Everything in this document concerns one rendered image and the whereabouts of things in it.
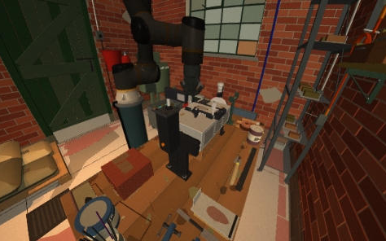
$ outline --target tile floor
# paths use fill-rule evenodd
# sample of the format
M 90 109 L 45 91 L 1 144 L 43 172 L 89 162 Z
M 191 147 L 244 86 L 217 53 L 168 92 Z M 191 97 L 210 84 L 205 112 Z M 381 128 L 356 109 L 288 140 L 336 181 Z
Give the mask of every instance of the tile floor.
M 148 123 L 147 111 L 144 112 L 148 138 L 157 135 L 157 130 Z M 0 241 L 15 240 L 29 241 L 29 233 L 26 214 L 44 204 L 46 201 L 69 188 L 73 189 L 89 177 L 100 171 L 100 167 L 109 160 L 121 155 L 128 150 L 123 129 L 120 122 L 111 123 L 119 135 L 114 141 L 92 155 L 84 164 L 71 163 L 69 156 L 64 160 L 72 174 L 72 180 L 60 185 L 58 182 L 49 185 L 46 189 L 29 196 L 27 199 L 13 205 L 0 213 Z M 68 151 L 64 145 L 59 145 L 62 155 Z M 283 182 L 286 174 L 279 171 L 282 166 L 282 155 L 274 149 L 269 161 L 262 172 L 257 168 L 261 162 L 262 148 L 259 150 L 257 166 L 251 169 L 254 174 L 248 192 L 247 200 L 243 208 L 237 234 L 234 241 L 288 241 L 289 240 L 289 216 L 288 216 L 288 185 Z M 43 236 L 40 241 L 75 241 L 68 221 L 63 221 L 52 231 Z

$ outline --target black mat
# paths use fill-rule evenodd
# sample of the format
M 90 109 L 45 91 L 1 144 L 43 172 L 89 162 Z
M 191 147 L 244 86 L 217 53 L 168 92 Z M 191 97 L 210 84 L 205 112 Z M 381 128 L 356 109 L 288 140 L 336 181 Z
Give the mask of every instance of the black mat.
M 59 223 L 67 219 L 60 197 L 69 192 L 63 191 L 47 201 L 42 206 L 26 214 L 29 241 L 37 241 L 42 236 L 53 230 Z
M 240 174 L 238 183 L 236 184 L 236 190 L 241 191 L 243 188 L 243 184 L 245 183 L 245 180 L 247 180 L 249 169 L 251 168 L 252 161 L 254 160 L 254 156 L 256 155 L 256 148 L 253 148 L 251 150 L 251 153 L 249 153 L 249 157 L 247 160 L 247 163 L 245 164 L 245 167 L 243 168 L 242 174 Z

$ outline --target wooden door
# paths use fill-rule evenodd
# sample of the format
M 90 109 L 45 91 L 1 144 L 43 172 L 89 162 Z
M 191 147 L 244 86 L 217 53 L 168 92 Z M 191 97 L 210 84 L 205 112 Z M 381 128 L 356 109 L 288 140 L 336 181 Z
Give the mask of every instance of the wooden door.
M 0 0 L 0 55 L 46 136 L 112 113 L 84 0 Z

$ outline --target floor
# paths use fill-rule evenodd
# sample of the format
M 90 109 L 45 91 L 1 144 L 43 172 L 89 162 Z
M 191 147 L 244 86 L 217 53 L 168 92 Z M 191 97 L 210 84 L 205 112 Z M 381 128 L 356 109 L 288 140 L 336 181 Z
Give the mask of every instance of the floor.
M 152 139 L 157 135 L 157 130 L 148 124 L 147 112 L 144 112 L 144 117 L 148 138 Z M 71 146 L 69 142 L 59 145 L 72 174 L 71 181 L 63 185 L 56 182 L 0 213 L 0 241 L 13 237 L 19 241 L 29 241 L 26 220 L 28 212 L 33 211 L 67 188 L 71 190 L 83 183 L 98 173 L 102 165 L 128 150 L 123 130 L 118 121 L 94 131 L 90 136 L 91 138 L 83 139 L 99 143 L 99 145 L 95 145 L 97 149 L 93 151 L 82 150 L 81 145 L 77 145 L 78 143 L 76 145 L 71 143 Z M 288 186 L 283 182 L 287 170 L 285 173 L 283 172 L 283 154 L 280 150 L 274 149 L 264 170 L 258 172 L 257 168 L 261 162 L 262 152 L 261 148 L 256 168 L 251 169 L 254 172 L 252 182 L 234 241 L 289 240 Z M 89 156 L 89 158 L 84 161 L 85 158 L 81 158 L 82 156 Z M 74 241 L 75 239 L 66 220 L 39 240 Z

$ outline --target blue cable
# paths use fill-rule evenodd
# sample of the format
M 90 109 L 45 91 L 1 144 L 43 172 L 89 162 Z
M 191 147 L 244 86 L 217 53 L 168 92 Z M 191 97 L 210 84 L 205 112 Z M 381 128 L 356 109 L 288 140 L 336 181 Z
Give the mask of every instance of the blue cable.
M 256 99 L 254 100 L 254 105 L 252 106 L 252 112 L 256 108 L 258 93 L 260 92 L 261 81 L 263 81 L 263 74 L 265 73 L 265 65 L 267 64 L 267 57 L 269 57 L 270 46 L 272 45 L 272 38 L 274 38 L 274 26 L 276 25 L 276 20 L 278 19 L 278 11 L 281 0 L 278 0 L 278 5 L 276 6 L 276 12 L 274 13 L 274 25 L 272 26 L 272 32 L 270 32 L 269 45 L 267 46 L 267 52 L 265 53 L 265 64 L 263 65 L 263 70 L 261 70 L 260 82 L 258 83 L 258 89 L 256 93 Z

